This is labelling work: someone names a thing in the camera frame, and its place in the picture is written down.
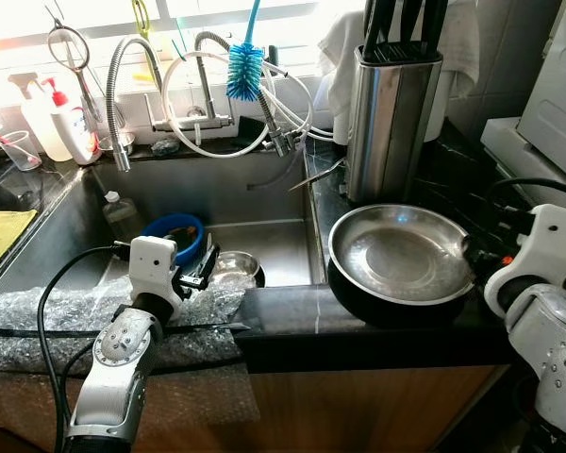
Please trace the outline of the yellow green hanging hook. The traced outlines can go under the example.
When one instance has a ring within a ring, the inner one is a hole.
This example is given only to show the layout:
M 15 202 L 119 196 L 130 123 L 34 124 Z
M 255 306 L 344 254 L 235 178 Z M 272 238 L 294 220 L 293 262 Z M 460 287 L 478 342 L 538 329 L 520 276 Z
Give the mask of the yellow green hanging hook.
M 153 17 L 146 4 L 146 0 L 131 0 L 131 7 L 133 12 L 133 22 L 135 22 L 136 33 L 145 39 L 147 42 L 151 40 L 151 22 Z

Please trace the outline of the white soap bottle red pump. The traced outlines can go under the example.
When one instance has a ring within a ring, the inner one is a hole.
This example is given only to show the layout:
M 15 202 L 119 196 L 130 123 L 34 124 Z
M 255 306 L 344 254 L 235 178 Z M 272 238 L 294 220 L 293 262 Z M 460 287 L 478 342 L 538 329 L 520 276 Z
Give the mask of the white soap bottle red pump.
M 39 86 L 53 102 L 53 108 L 50 109 L 51 118 L 69 156 L 79 165 L 91 164 L 98 160 L 97 134 L 89 126 L 84 109 L 59 90 L 53 77 L 42 79 Z

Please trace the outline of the black handled knife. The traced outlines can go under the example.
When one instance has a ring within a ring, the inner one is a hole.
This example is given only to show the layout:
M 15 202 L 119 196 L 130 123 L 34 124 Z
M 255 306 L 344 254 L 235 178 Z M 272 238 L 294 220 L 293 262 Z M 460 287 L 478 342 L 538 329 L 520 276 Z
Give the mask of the black handled knife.
M 362 17 L 362 38 L 364 38 L 362 53 L 364 55 L 368 55 L 371 47 L 376 42 L 376 17 L 379 12 L 379 1 L 381 0 L 365 0 L 364 8 L 362 9 L 362 13 L 364 13 L 364 17 Z
M 405 0 L 401 8 L 400 42 L 411 42 L 425 0 Z
M 425 0 L 421 43 L 426 52 L 437 52 L 450 0 Z

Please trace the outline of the blue bottle brush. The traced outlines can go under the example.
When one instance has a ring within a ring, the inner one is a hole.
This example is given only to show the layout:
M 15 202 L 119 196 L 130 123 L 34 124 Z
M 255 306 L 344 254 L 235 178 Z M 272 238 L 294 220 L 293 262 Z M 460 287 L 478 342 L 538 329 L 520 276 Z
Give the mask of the blue bottle brush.
M 253 44 L 254 30 L 261 0 L 254 0 L 241 43 L 228 48 L 228 68 L 225 94 L 228 99 L 253 102 L 260 94 L 261 66 L 264 52 Z

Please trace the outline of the blue plastic bowl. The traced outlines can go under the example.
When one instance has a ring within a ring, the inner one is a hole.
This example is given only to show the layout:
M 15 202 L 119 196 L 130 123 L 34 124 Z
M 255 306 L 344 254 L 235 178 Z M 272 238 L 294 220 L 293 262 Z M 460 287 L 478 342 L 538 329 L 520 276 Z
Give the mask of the blue plastic bowl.
M 167 214 L 151 221 L 141 230 L 141 236 L 168 238 L 176 229 L 183 229 L 188 239 L 179 242 L 176 247 L 175 263 L 178 266 L 189 266 L 196 255 L 204 249 L 205 226 L 192 214 Z

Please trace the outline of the stainless steel sink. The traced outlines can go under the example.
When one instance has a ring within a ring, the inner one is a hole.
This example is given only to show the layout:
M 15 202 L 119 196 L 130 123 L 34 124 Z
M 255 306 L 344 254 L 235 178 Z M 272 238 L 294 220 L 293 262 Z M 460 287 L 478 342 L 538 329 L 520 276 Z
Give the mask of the stainless steel sink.
M 36 212 L 0 259 L 0 294 L 39 288 L 80 251 L 113 242 L 101 211 L 109 191 L 132 199 L 148 221 L 195 215 L 223 250 L 256 258 L 270 288 L 321 283 L 319 241 L 299 187 L 304 177 L 299 154 L 275 152 L 140 159 L 127 172 L 106 160 L 21 172 L 0 159 L 0 211 Z

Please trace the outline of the thin grey stick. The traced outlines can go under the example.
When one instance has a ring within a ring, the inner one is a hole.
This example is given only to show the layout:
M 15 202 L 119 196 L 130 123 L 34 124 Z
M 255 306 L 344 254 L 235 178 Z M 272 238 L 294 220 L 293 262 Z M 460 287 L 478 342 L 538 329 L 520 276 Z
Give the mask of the thin grey stick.
M 304 178 L 304 180 L 297 182 L 297 184 L 291 186 L 291 188 L 289 189 L 289 193 L 291 193 L 291 191 L 299 190 L 301 189 L 301 187 L 305 187 L 307 185 L 313 184 L 313 182 L 316 182 L 318 180 L 322 180 L 322 178 L 330 176 L 330 174 L 334 173 L 336 169 L 344 165 L 345 160 L 346 159 L 335 160 L 335 162 L 332 163 L 329 168 L 322 170 L 321 173 L 314 174 L 314 176 L 306 177 Z

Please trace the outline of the medium steel bowl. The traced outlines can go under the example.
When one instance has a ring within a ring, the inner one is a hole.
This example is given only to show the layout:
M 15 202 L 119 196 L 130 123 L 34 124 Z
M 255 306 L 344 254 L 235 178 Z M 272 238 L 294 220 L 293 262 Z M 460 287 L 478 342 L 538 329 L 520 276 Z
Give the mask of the medium steel bowl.
M 217 267 L 214 268 L 211 280 L 217 281 L 234 275 L 252 277 L 248 264 L 249 259 L 253 257 L 244 251 L 222 251 L 217 256 Z

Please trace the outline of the small clear bottle white cap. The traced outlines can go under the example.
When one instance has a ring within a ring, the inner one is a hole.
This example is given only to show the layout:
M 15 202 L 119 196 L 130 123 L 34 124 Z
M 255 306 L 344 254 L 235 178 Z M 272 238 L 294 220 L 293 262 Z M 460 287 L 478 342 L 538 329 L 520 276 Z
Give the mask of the small clear bottle white cap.
M 144 229 L 143 217 L 136 204 L 115 191 L 105 193 L 105 199 L 107 204 L 103 207 L 103 215 L 116 236 L 135 238 Z

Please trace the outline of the large steel plate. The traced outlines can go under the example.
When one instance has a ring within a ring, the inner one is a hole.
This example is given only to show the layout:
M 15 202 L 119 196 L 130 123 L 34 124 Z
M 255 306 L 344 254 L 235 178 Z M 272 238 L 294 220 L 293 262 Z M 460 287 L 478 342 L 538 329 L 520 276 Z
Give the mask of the large steel plate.
M 475 285 L 467 230 L 429 209 L 353 209 L 332 226 L 327 245 L 335 268 L 358 289 L 398 305 L 442 305 Z

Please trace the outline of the chrome sink faucet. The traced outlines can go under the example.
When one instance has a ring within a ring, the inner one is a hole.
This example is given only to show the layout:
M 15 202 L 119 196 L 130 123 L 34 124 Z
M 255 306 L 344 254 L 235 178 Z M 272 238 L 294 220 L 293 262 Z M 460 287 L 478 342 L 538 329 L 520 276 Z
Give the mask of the chrome sink faucet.
M 222 36 L 210 33 L 210 31 L 201 31 L 201 33 L 197 33 L 195 36 L 195 43 L 193 44 L 192 51 L 187 53 L 187 55 L 184 55 L 185 58 L 188 58 L 197 65 L 202 94 L 204 95 L 204 100 L 207 103 L 206 113 L 209 113 L 210 118 L 217 116 L 217 112 L 215 112 L 215 108 L 211 105 L 213 104 L 213 95 L 211 95 L 204 59 L 218 59 L 225 61 L 225 63 L 228 64 L 228 48 L 230 48 L 230 46 L 235 46 L 235 44 L 228 43 L 226 39 L 222 38 Z M 178 65 L 180 63 L 180 59 L 176 60 L 175 63 L 172 63 L 170 68 L 168 68 L 167 73 L 162 75 L 159 95 L 162 96 L 163 112 L 165 112 L 166 116 L 165 125 L 170 127 L 176 138 L 179 139 L 183 145 L 205 157 L 213 157 L 214 159 L 232 159 L 232 157 L 248 155 L 249 152 L 256 150 L 261 143 L 264 143 L 266 139 L 270 139 L 275 148 L 277 148 L 280 156 L 296 154 L 296 145 L 291 138 L 297 137 L 302 140 L 305 137 L 301 137 L 300 133 L 287 132 L 287 130 L 279 128 L 279 126 L 275 124 L 275 118 L 269 111 L 269 102 L 267 102 L 266 96 L 262 93 L 261 83 L 264 82 L 264 77 L 266 75 L 262 66 L 260 85 L 258 85 L 260 87 L 260 94 L 257 99 L 254 99 L 254 102 L 258 103 L 258 106 L 261 107 L 261 111 L 264 112 L 265 127 L 261 130 L 261 133 L 258 134 L 258 137 L 253 142 L 249 143 L 247 147 L 242 148 L 240 151 L 232 152 L 232 154 L 211 154 L 211 152 L 198 146 L 198 143 L 194 143 L 192 140 L 185 137 L 184 133 L 181 132 L 181 122 L 176 120 L 174 117 L 174 108 L 172 108 L 172 104 L 167 98 L 167 91 L 170 90 L 172 77 L 174 77 L 174 72 L 178 69 Z

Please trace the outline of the wooden cabinet front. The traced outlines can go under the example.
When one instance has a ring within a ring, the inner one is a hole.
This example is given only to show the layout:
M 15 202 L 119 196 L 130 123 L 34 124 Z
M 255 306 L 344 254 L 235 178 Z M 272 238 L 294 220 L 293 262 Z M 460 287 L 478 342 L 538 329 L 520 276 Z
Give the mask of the wooden cabinet front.
M 498 365 L 156 376 L 133 453 L 425 452 L 500 376 Z

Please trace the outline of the white hanging towel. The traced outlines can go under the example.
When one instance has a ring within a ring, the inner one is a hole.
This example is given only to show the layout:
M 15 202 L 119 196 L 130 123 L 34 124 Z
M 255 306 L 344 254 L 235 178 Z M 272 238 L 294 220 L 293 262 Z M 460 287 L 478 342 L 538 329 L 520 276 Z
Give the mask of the white hanging towel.
M 332 70 L 353 69 L 355 51 L 362 38 L 362 9 L 341 12 L 332 19 L 330 29 L 317 42 L 319 68 L 324 77 Z M 445 26 L 440 34 L 439 51 L 443 55 L 442 70 L 455 72 L 451 98 L 464 96 L 476 86 L 480 76 L 480 25 L 476 0 L 451 0 Z

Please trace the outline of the black frying pan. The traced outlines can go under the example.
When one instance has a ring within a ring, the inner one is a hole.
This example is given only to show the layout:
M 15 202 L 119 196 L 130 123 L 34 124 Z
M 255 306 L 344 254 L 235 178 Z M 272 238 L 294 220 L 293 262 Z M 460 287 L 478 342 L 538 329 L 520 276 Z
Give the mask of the black frying pan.
M 442 305 L 410 306 L 388 301 L 388 299 L 365 293 L 336 268 L 332 260 L 326 261 L 327 284 L 338 298 L 340 305 L 355 314 L 370 327 L 418 328 L 450 327 L 453 320 L 467 310 L 470 303 L 477 301 L 476 290 L 452 299 Z

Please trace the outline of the steel knife block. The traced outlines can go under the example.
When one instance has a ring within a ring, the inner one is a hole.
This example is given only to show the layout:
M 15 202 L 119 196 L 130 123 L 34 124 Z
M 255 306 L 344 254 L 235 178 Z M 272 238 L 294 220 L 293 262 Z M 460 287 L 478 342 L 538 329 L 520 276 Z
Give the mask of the steel knife block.
M 426 42 L 385 42 L 355 52 L 346 195 L 362 204 L 408 198 L 443 62 Z

